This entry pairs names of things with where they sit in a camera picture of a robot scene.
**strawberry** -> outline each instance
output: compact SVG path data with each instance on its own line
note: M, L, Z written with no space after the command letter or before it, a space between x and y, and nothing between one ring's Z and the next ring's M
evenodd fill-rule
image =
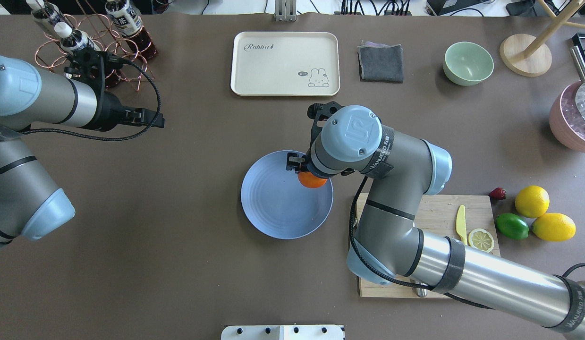
M497 187L489 193L489 196L495 200L504 200L504 198L506 198L506 190Z

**bottle cap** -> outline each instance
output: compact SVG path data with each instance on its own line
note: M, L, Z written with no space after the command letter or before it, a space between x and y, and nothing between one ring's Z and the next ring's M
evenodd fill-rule
M35 11L44 7L43 0L26 0L26 2L28 6Z
M55 32L60 37L66 38L66 37L69 37L70 34L72 34L72 28L70 27L70 25L66 24L65 22L58 22L55 25Z

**lemon slice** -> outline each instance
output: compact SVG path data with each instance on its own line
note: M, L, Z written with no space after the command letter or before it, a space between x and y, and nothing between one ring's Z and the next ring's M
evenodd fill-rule
M489 231L477 228L469 233L469 245L471 247L483 250L489 253L493 250L493 237L489 234Z

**white mounting bracket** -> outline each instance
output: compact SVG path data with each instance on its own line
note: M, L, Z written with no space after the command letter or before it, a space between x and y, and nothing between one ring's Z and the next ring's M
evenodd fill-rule
M221 340L345 340L342 325L228 326Z
M297 21L297 0L275 0L275 21Z

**orange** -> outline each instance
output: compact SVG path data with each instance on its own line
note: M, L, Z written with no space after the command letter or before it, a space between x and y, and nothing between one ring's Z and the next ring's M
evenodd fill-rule
M311 187L311 188L321 187L327 181L326 178L316 177L311 172L299 172L297 176L298 176L298 181L301 182L301 184L304 187Z

